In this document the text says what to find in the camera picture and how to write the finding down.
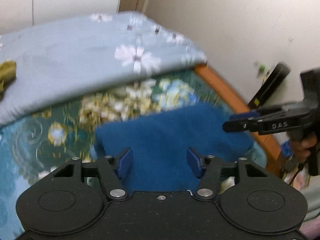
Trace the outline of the person's right hand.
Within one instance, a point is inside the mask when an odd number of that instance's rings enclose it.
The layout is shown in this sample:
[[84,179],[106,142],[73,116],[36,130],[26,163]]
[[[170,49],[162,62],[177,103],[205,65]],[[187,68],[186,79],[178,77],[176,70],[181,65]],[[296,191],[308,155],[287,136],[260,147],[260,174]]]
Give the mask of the person's right hand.
[[317,137],[315,134],[311,134],[301,141],[290,138],[289,142],[293,155],[299,163],[303,163],[311,155],[310,149],[317,144]]

